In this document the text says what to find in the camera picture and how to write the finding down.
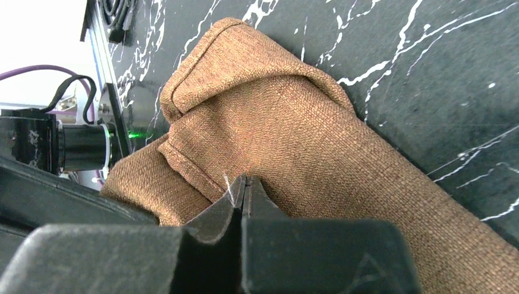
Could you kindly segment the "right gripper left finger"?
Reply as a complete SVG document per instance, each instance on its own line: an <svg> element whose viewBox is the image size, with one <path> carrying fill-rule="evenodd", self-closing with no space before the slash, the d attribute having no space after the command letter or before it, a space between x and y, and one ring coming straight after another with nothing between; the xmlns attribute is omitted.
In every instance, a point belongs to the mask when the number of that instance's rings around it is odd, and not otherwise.
<svg viewBox="0 0 519 294"><path fill-rule="evenodd" d="M180 227L53 224L33 231L2 293L237 293L245 175Z"/></svg>

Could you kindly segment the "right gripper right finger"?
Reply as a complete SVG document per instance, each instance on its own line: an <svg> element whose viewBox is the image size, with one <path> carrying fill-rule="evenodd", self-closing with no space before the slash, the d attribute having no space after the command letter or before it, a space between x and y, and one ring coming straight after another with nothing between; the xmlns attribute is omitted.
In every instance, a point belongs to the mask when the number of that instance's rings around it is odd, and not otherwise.
<svg viewBox="0 0 519 294"><path fill-rule="evenodd" d="M288 217L259 178L242 189L244 293L420 293L410 249L392 223Z"/></svg>

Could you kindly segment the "brown burlap napkin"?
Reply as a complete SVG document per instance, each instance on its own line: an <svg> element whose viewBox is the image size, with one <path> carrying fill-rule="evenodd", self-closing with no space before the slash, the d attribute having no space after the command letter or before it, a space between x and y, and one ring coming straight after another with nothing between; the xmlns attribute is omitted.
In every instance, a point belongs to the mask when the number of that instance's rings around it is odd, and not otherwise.
<svg viewBox="0 0 519 294"><path fill-rule="evenodd" d="M290 216L395 223L425 293L518 292L513 245L366 126L331 76L247 23L214 23L160 103L169 131L120 160L102 196L181 225L253 174Z"/></svg>

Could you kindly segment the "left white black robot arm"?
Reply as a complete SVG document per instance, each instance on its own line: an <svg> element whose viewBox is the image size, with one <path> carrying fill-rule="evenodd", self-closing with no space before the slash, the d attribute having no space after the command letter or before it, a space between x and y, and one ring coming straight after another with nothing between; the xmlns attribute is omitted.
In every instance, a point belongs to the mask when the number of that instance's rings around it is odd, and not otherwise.
<svg viewBox="0 0 519 294"><path fill-rule="evenodd" d="M16 247L45 224L156 224L138 208L110 200L62 177L103 170L127 154L115 124L88 119L64 124L53 109L72 83L96 90L85 75L72 75L43 108L1 114L1 249Z"/></svg>

